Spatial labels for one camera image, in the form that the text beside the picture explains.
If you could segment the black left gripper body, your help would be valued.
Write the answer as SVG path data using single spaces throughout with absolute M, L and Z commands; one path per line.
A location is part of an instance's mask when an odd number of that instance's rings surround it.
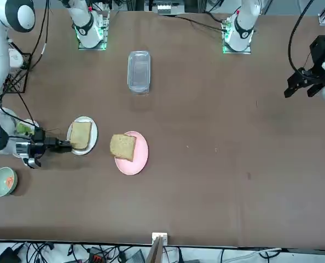
M 313 62 L 311 72 L 319 72 L 322 70 L 322 64 L 325 61 L 325 35 L 319 35 L 310 44 L 310 52 Z

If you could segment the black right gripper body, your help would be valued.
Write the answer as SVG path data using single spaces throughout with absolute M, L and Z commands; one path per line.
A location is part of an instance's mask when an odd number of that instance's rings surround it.
M 28 157 L 29 158 L 41 158 L 49 147 L 50 139 L 41 141 L 29 141 Z

